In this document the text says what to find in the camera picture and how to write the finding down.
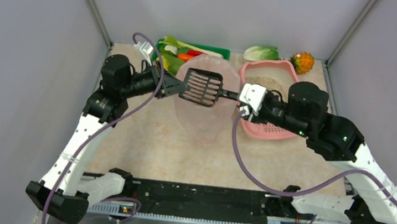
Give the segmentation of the black slotted litter scoop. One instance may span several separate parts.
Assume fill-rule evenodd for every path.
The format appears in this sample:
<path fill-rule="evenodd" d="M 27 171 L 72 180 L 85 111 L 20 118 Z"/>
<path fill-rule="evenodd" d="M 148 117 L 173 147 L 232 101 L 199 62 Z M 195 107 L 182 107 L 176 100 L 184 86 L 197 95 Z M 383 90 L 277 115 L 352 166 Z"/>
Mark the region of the black slotted litter scoop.
<path fill-rule="evenodd" d="M 178 96 L 194 104 L 212 107 L 219 98 L 238 102 L 239 93 L 223 88 L 223 76 L 216 72 L 189 68 L 184 81 L 188 89 Z"/>

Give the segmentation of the pink plastic trash bag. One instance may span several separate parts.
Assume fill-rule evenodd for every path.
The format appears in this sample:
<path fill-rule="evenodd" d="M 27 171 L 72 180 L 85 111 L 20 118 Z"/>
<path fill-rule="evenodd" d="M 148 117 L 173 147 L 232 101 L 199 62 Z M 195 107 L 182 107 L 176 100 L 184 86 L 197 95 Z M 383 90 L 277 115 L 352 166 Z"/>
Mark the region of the pink plastic trash bag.
<path fill-rule="evenodd" d="M 241 79 L 233 65 L 217 56 L 199 55 L 185 62 L 176 74 L 176 78 L 184 80 L 187 71 L 196 68 L 221 74 L 223 89 L 238 93 Z M 219 98 L 211 107 L 204 107 L 189 102 L 178 96 L 174 97 L 174 109 L 177 119 L 182 126 L 203 146 L 215 142 L 224 128 L 224 124 L 231 118 L 237 102 Z"/>

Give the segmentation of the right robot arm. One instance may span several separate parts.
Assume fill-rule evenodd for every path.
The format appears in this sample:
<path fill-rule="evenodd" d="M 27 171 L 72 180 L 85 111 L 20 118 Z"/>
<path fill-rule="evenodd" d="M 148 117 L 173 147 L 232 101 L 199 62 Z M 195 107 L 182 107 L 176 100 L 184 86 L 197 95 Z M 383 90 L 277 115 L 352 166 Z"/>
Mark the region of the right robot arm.
<path fill-rule="evenodd" d="M 248 88 L 251 122 L 272 123 L 305 138 L 307 148 L 338 169 L 355 190 L 354 195 L 332 196 L 315 186 L 279 195 L 297 213 L 345 224 L 397 224 L 397 186 L 376 163 L 355 124 L 328 112 L 328 98 L 311 82 L 294 83 L 287 101 L 263 86 Z"/>

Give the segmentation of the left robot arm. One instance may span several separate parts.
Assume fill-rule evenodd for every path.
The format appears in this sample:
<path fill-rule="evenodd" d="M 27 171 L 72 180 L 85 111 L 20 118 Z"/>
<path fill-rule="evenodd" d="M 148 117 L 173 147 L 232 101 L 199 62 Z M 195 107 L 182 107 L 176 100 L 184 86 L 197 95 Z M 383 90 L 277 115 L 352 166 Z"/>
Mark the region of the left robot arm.
<path fill-rule="evenodd" d="M 83 182 L 81 178 L 99 145 L 118 120 L 137 112 L 128 110 L 128 99 L 149 95 L 148 100 L 177 95 L 188 85 L 162 70 L 145 63 L 137 73 L 127 56 L 111 55 L 101 68 L 100 86 L 87 99 L 78 126 L 50 170 L 39 180 L 31 181 L 26 193 L 47 216 L 65 224 L 78 224 L 87 210 L 102 200 L 122 193 L 132 175 L 120 169 Z"/>

